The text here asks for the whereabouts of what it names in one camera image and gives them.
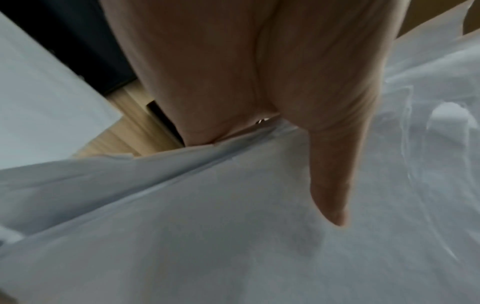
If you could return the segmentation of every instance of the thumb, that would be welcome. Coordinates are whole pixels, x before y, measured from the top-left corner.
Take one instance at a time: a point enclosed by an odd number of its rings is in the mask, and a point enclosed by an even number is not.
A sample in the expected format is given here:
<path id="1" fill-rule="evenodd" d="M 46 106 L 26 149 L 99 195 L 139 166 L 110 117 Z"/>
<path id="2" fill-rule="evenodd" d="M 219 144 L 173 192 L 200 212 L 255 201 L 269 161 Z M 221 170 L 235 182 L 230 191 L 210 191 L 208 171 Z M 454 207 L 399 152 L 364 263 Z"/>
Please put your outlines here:
<path id="1" fill-rule="evenodd" d="M 359 100 L 362 111 L 354 111 L 354 119 L 336 125 L 328 131 L 309 131 L 310 192 L 324 217 L 338 226 L 348 220 L 347 202 L 354 172 L 375 109 L 374 96 Z"/>

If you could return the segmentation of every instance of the palm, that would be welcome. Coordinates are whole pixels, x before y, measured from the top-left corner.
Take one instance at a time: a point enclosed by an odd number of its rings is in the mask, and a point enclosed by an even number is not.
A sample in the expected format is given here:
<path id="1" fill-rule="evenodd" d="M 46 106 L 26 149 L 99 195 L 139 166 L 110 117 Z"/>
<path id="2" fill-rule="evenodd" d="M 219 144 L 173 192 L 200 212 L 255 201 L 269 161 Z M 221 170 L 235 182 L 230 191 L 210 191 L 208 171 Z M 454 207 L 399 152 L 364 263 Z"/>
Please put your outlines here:
<path id="1" fill-rule="evenodd" d="M 383 59 L 407 1 L 103 5 L 139 77 L 188 144 L 279 113 L 310 131 L 314 200 L 330 220 L 343 221 Z"/>

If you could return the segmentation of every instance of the skin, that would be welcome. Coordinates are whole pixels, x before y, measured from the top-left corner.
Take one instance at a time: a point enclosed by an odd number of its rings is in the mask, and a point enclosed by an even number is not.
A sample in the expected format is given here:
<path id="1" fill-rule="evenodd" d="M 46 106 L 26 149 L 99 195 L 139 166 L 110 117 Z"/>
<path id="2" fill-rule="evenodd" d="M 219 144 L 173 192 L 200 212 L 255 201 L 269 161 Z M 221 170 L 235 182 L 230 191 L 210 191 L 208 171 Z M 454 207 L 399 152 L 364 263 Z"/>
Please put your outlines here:
<path id="1" fill-rule="evenodd" d="M 345 225 L 408 0 L 102 0 L 142 83 L 188 145 L 280 115 L 306 129 L 311 195 Z"/>

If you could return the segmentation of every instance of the white paper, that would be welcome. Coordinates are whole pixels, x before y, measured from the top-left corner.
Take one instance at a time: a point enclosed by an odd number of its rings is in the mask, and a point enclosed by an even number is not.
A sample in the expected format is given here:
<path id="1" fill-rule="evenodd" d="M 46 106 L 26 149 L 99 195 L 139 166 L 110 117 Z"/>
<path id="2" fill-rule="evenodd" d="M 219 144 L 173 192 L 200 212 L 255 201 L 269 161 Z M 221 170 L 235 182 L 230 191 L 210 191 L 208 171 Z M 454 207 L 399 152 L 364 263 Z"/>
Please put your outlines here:
<path id="1" fill-rule="evenodd" d="M 151 181 L 165 179 L 4 244 L 0 289 L 49 304 L 478 303 L 476 37 L 385 80 L 348 229 L 323 223 L 309 194 L 307 136 L 281 125 L 218 155 L 189 151 L 191 169 L 180 161 L 168 176 L 150 172 Z M 177 157 L 149 166 L 161 171 Z M 107 160 L 85 160 L 89 168 L 96 161 Z M 30 181 L 48 189 L 57 182 L 50 166 L 97 176 L 77 164 L 46 164 L 47 184 L 38 175 Z M 32 168 L 8 173 L 19 185 L 39 172 Z M 8 182 L 2 171 L 0 182 Z M 64 192 L 65 203 L 90 187 Z M 2 224 L 12 229 L 9 220 Z"/>
<path id="2" fill-rule="evenodd" d="M 120 117 L 0 13 L 0 169 L 71 157 Z"/>

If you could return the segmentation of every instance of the black object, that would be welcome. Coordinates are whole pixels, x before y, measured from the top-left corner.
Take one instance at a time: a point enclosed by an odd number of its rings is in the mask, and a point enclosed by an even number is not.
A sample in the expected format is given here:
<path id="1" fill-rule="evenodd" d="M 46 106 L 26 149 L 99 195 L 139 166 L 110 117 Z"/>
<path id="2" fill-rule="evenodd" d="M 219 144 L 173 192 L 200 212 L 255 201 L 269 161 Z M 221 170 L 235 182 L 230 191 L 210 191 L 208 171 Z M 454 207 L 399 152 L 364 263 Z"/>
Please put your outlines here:
<path id="1" fill-rule="evenodd" d="M 146 107 L 158 118 L 158 120 L 160 120 L 166 126 L 166 128 L 172 133 L 172 135 L 175 136 L 175 138 L 177 138 L 183 146 L 185 146 L 185 142 L 180 136 L 180 133 L 177 131 L 177 128 L 175 127 L 173 122 L 171 122 L 171 120 L 165 115 L 165 113 L 160 109 L 155 100 L 147 104 Z"/>
<path id="2" fill-rule="evenodd" d="M 0 11 L 101 94 L 136 78 L 98 0 L 0 1 Z"/>

